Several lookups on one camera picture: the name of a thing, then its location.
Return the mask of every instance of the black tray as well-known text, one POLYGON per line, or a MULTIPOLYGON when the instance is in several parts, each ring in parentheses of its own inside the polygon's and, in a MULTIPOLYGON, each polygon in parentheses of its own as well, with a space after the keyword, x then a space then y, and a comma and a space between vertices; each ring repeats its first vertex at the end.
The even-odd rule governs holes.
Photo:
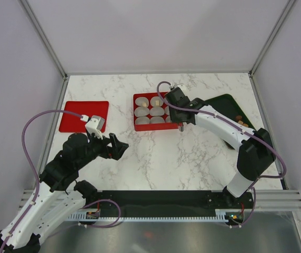
MULTIPOLYGON (((205 101, 209 105, 211 105, 216 111, 227 116, 229 119, 236 122, 236 116, 241 115, 242 121, 249 125, 249 128, 255 129, 248 117, 245 115, 243 110, 239 107, 233 96, 230 94, 224 94, 221 96, 214 97, 212 99, 208 99, 205 101)), ((234 149, 227 142, 225 144, 230 149, 234 149)))

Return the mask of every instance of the red tray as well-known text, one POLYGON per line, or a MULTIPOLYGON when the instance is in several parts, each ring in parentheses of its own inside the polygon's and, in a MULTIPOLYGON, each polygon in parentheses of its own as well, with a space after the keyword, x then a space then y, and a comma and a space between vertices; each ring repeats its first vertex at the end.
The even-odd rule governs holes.
MULTIPOLYGON (((102 133, 105 132, 107 114, 108 114, 108 101, 67 101, 65 103, 66 111, 76 112, 81 115, 87 115, 92 117, 97 115, 105 119, 105 123, 102 128, 102 133)), ((59 131, 61 133, 85 133, 85 123, 78 117, 70 114, 63 114, 59 131)))
MULTIPOLYGON (((162 97, 165 96, 167 92, 160 92, 160 94, 162 95, 162 97)), ((151 109, 151 98, 157 96, 157 93, 139 93, 139 94, 134 94, 133 95, 133 115, 134 115, 134 111, 136 108, 138 108, 139 106, 136 105, 135 100, 139 97, 145 97, 149 100, 149 106, 148 108, 151 109)), ((167 105, 164 103, 161 106, 163 109, 165 109, 167 107, 167 105)), ((163 115, 163 119, 166 120, 166 117, 168 115, 165 114, 163 115)), ((135 124, 135 120, 137 119, 137 117, 134 115, 134 121, 133 121, 133 125, 134 125, 134 129, 135 131, 153 131, 153 130, 167 130, 167 129, 178 129, 178 124, 177 123, 158 123, 158 124, 143 124, 143 125, 136 125, 135 124)))

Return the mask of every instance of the robotic arm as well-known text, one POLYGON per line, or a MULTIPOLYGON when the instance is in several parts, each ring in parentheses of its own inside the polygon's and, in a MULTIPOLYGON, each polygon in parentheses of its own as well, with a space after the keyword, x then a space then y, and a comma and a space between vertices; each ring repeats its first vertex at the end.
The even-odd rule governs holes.
POLYGON ((169 107, 170 119, 172 122, 191 123, 210 130, 229 143, 238 152, 238 172, 224 188, 225 194, 233 196, 234 198, 239 198, 276 160, 275 155, 264 145, 243 134, 244 132, 248 132, 251 135, 262 139, 272 147, 270 135, 265 129, 261 128, 258 131, 255 131, 254 129, 242 126, 220 114, 212 106, 199 98, 190 101, 179 87, 173 88, 165 95, 165 98, 170 104, 180 108, 196 109, 209 112, 212 115, 219 115, 242 129, 242 132, 239 132, 236 128, 216 116, 201 112, 182 111, 169 107))
MULTIPOLYGON (((233 207, 276 159, 269 149, 245 135, 244 132, 260 138, 272 147, 269 133, 264 129, 255 131, 242 126, 221 115, 212 106, 199 98, 191 101, 179 87, 171 89, 165 95, 165 98, 171 105, 200 111, 191 112, 169 108, 172 122, 186 122, 206 128, 221 137, 238 152, 238 172, 224 188, 223 193, 220 193, 222 195, 220 197, 222 198, 221 203, 225 202, 226 206, 233 207), (201 113, 201 111, 208 112, 211 115, 201 113), (229 125, 213 115, 219 115, 233 125, 229 125)), ((63 144, 63 149, 46 165, 39 176, 40 190, 35 202, 33 202, 34 191, 34 194, 31 195, 31 198, 15 219, 0 231, 0 247, 6 242, 5 253, 37 253, 41 244, 51 232, 69 215, 85 206, 85 204, 88 205, 98 199, 97 189, 90 183, 81 181, 76 184, 74 190, 60 204, 48 212, 62 192, 66 191, 69 185, 78 178, 79 170, 97 157, 119 160, 128 148, 128 144, 119 142, 114 134, 110 133, 109 138, 102 135, 101 128, 104 124, 102 118, 93 116, 89 119, 87 116, 83 116, 82 120, 87 122, 85 125, 87 135, 74 133, 69 136, 63 144), (32 205, 32 207, 10 234, 14 224, 19 221, 29 205, 32 205)), ((126 203, 131 201, 131 199, 123 200, 126 203)), ((168 205, 167 202, 163 201, 159 201, 159 203, 159 205, 168 205)))
POLYGON ((75 181, 79 170, 88 163, 102 157, 119 160, 128 144, 118 141, 115 134, 106 138, 101 133, 104 119, 83 116, 86 133, 74 133, 64 142, 63 149, 49 162, 39 176, 39 194, 33 202, 34 193, 15 219, 0 231, 0 247, 7 239, 6 253, 37 253, 41 244, 69 215, 97 200, 97 189, 87 181, 76 184, 74 190, 63 201, 48 212, 55 200, 75 181), (32 205, 16 229, 10 234, 27 207, 32 205))

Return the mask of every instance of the black robotic arm joint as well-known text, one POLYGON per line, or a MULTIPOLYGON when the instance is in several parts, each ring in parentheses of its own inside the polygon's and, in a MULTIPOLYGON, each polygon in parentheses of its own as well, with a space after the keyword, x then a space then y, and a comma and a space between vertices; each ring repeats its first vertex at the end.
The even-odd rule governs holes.
POLYGON ((79 170, 97 157, 119 160, 129 147, 113 133, 109 134, 109 138, 102 139, 94 134, 88 136, 83 133, 71 134, 64 142, 63 150, 45 166, 39 178, 50 186, 51 192, 65 191, 79 177, 79 170))
MULTIPOLYGON (((27 245, 18 249, 14 249, 13 245, 9 245, 9 246, 6 245, 4 247, 4 253, 38 253, 39 250, 41 249, 41 246, 39 244, 39 238, 40 235, 32 234, 27 245)), ((3 244, 3 240, 2 240, 1 230, 0 230, 0 248, 2 244, 3 244)))
MULTIPOLYGON (((265 129, 260 128, 254 135, 273 148, 270 134, 265 129)), ((243 177, 255 181, 275 160, 276 156, 269 149, 250 138, 239 148, 237 168, 243 177)))
POLYGON ((77 182, 73 190, 80 192, 83 198, 86 199, 85 204, 88 205, 98 200, 98 190, 86 180, 77 182))
MULTIPOLYGON (((165 95, 166 100, 177 107, 187 108, 187 109, 196 109, 199 110, 207 103, 202 99, 195 98, 192 101, 183 93, 183 91, 176 87, 169 91, 165 95)), ((182 110, 177 110, 172 107, 169 107, 170 120, 174 123, 191 123, 195 125, 195 114, 194 112, 186 112, 182 110)))

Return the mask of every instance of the red square mat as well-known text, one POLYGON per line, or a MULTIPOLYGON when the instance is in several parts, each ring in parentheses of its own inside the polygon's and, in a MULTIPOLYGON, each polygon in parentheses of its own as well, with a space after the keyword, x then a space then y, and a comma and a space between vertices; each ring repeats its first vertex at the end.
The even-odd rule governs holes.
MULTIPOLYGON (((102 133, 106 129, 106 121, 108 114, 108 101, 67 101, 65 103, 66 111, 76 112, 79 114, 84 114, 90 118, 93 115, 97 115, 105 119, 104 126, 102 128, 102 133)), ((59 126, 59 131, 61 133, 85 133, 86 122, 81 121, 79 118, 64 113, 61 120, 61 125, 59 126)))

